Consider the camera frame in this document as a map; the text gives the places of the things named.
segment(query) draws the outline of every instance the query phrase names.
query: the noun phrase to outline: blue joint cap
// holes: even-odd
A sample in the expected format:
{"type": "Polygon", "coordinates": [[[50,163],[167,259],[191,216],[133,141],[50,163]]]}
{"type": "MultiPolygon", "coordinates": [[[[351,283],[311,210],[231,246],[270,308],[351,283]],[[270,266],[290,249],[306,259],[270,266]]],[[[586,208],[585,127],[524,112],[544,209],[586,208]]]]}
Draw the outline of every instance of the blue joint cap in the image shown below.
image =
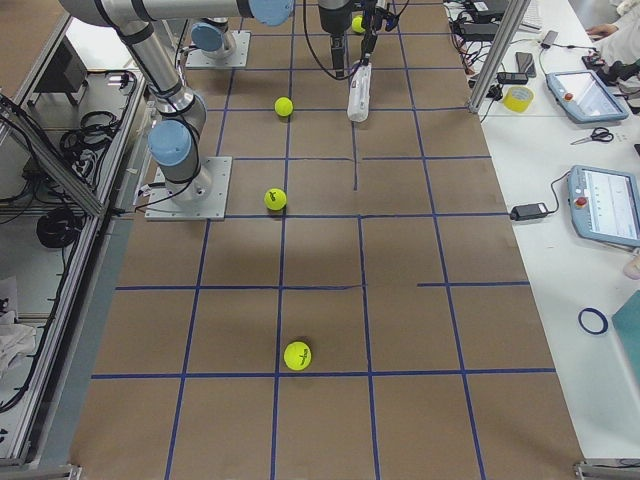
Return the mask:
{"type": "Polygon", "coordinates": [[[191,151],[189,129],[177,120],[164,120],[149,132],[149,150],[153,158],[164,167],[175,167],[191,151]]]}
{"type": "Polygon", "coordinates": [[[249,0],[253,16],[270,27],[284,23],[293,12],[294,0],[249,0]]]}
{"type": "Polygon", "coordinates": [[[215,52],[222,48],[224,33],[208,23],[196,23],[191,27],[191,40],[200,50],[215,52]]]}

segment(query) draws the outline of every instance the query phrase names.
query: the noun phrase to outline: person's hand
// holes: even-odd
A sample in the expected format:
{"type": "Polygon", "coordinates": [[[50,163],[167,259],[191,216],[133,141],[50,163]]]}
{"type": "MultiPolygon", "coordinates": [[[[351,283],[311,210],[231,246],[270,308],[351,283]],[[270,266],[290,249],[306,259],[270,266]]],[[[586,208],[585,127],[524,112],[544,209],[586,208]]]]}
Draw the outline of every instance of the person's hand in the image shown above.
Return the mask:
{"type": "Polygon", "coordinates": [[[604,38],[618,31],[618,27],[610,23],[603,23],[595,27],[587,28],[587,35],[590,37],[604,38]]]}

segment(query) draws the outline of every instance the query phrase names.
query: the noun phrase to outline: blue tape roll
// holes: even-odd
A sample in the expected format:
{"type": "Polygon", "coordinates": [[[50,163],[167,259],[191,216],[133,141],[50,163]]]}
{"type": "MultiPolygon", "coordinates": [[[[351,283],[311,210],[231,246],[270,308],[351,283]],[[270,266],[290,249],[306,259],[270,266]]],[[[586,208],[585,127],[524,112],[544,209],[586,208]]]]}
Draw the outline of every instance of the blue tape roll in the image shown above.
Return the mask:
{"type": "Polygon", "coordinates": [[[602,335],[607,330],[609,330],[609,322],[607,321],[607,317],[604,316],[604,313],[591,307],[583,308],[580,311],[580,313],[578,314],[578,323],[585,332],[590,333],[591,335],[602,335]],[[594,315],[596,315],[602,321],[602,328],[600,330],[589,330],[582,321],[582,315],[584,313],[593,313],[594,315]]]}

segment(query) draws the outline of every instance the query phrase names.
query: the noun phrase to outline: smartphone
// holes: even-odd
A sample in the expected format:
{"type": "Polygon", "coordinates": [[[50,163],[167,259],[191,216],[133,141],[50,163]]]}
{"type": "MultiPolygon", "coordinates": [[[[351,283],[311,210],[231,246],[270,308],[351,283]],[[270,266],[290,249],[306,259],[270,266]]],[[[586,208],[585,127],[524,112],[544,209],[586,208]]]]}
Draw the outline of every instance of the smartphone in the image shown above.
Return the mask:
{"type": "Polygon", "coordinates": [[[518,64],[519,73],[526,73],[529,78],[536,76],[536,64],[531,53],[516,52],[516,63],[518,64]]]}

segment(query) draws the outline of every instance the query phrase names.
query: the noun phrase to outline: scissors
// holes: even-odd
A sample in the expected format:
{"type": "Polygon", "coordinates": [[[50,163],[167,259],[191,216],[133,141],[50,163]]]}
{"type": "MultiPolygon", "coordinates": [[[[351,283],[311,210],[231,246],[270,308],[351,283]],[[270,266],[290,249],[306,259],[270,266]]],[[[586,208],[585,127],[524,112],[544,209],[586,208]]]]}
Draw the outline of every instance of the scissors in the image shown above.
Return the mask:
{"type": "Polygon", "coordinates": [[[611,133],[608,128],[597,127],[593,129],[591,135],[581,138],[580,140],[576,140],[575,142],[571,142],[571,145],[579,145],[587,142],[609,143],[611,141],[613,141],[613,133],[611,133]]]}

